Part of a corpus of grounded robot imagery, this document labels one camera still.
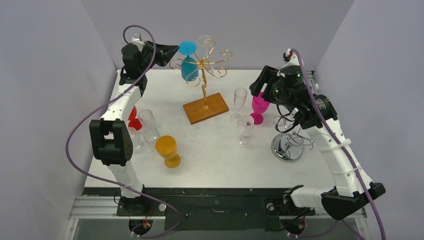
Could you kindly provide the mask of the blue plastic wine glass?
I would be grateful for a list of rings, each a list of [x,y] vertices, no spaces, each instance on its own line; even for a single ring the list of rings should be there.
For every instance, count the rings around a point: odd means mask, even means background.
[[[180,65],[181,77],[187,82],[192,82],[199,76],[196,60],[191,57],[196,50],[197,45],[193,41],[183,41],[179,44],[178,52],[185,56]]]

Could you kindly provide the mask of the clear glass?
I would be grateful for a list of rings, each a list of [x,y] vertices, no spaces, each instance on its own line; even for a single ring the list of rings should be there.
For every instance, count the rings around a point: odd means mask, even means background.
[[[140,150],[143,146],[140,133],[134,127],[128,127],[128,133],[131,138],[134,151]]]
[[[142,130],[157,129],[157,122],[151,110],[144,109],[138,113]]]
[[[210,35],[202,35],[196,40],[196,44],[199,51],[197,58],[207,62],[215,48],[214,38]]]
[[[234,91],[233,103],[236,108],[236,112],[230,116],[230,121],[233,124],[237,124],[240,120],[240,109],[245,105],[247,94],[247,90],[243,87],[239,87]]]
[[[160,133],[155,128],[147,129],[143,134],[143,139],[146,142],[147,146],[153,151],[157,152],[156,150],[156,142],[158,138],[160,137]]]
[[[245,146],[251,139],[252,130],[254,128],[254,118],[251,115],[243,115],[238,122],[238,135],[236,144]]]

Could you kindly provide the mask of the gold wire glass rack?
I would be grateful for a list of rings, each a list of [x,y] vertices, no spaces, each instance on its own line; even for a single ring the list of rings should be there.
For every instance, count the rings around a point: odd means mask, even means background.
[[[229,107],[226,104],[221,93],[217,92],[212,95],[208,95],[206,88],[208,86],[207,75],[218,79],[225,77],[228,73],[228,70],[226,68],[215,68],[215,65],[228,61],[233,57],[233,53],[229,49],[223,49],[220,51],[220,55],[223,57],[222,60],[212,61],[210,60],[210,56],[207,62],[205,62],[204,60],[199,60],[197,41],[195,41],[194,43],[196,44],[196,52],[192,54],[191,57],[196,60],[195,64],[197,64],[198,67],[198,77],[196,77],[194,81],[191,82],[187,82],[182,78],[188,86],[192,88],[201,86],[202,90],[202,98],[183,105],[183,110],[191,125],[200,123],[204,120],[210,119],[212,117],[218,116],[229,111]],[[168,66],[172,70],[180,71],[181,74],[181,62],[184,58],[173,58],[168,63]]]

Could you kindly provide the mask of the red plastic wine glass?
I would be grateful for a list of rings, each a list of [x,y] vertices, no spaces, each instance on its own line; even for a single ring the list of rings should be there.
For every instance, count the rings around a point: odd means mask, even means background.
[[[142,129],[143,125],[140,120],[137,118],[137,108],[134,106],[128,117],[128,127],[134,128],[136,131]]]

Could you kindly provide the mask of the yellow plastic wine glass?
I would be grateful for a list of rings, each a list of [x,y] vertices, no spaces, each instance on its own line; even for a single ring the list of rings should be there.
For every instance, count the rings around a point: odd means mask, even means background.
[[[157,153],[164,159],[164,164],[168,168],[176,168],[181,163],[181,157],[177,153],[177,142],[170,135],[164,135],[157,139],[155,143]]]

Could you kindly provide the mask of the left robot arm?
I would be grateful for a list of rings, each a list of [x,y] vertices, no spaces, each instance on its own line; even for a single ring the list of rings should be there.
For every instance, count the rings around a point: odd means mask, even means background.
[[[179,50],[178,45],[128,43],[121,49],[124,63],[120,71],[117,100],[110,103],[100,119],[91,120],[89,133],[93,156],[100,160],[120,183],[119,205],[136,215],[149,213],[153,207],[142,196],[144,185],[138,179],[131,163],[134,145],[127,122],[147,86],[143,74],[154,65],[165,67]]]

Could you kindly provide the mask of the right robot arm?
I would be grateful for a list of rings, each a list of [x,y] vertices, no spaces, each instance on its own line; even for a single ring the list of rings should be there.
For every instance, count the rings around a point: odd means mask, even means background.
[[[335,182],[334,187],[297,185],[287,190],[282,199],[287,213],[294,214],[300,208],[322,209],[340,221],[367,205],[367,196],[375,200],[386,192],[383,184],[374,182],[354,159],[351,142],[344,137],[331,101],[322,94],[309,95],[299,66],[278,70],[265,65],[249,89],[266,102],[298,110],[294,124],[313,139]]]

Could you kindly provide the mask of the pink plastic wine glass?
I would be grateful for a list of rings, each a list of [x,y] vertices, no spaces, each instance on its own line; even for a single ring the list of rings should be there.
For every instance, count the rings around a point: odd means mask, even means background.
[[[253,112],[250,114],[250,116],[253,118],[253,122],[255,125],[260,125],[263,123],[263,113],[268,110],[271,104],[270,102],[264,100],[263,94],[264,92],[261,91],[258,96],[252,97],[251,107]]]

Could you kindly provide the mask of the clear glass on gold rack back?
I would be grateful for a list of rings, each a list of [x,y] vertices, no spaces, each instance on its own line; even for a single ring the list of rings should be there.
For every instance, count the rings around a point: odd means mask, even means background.
[[[215,48],[214,38],[210,35],[202,35],[196,40],[196,44],[199,51],[197,58],[207,62]]]

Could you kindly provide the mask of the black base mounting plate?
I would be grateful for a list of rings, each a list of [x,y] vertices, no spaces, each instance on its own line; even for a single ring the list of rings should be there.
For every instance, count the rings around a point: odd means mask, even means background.
[[[321,215],[316,209],[289,207],[284,200],[286,188],[146,187],[143,191],[166,205],[146,197],[133,203],[120,200],[116,215],[152,225],[163,220],[165,230],[178,224],[178,231],[279,231],[280,222],[299,224],[302,214]]]

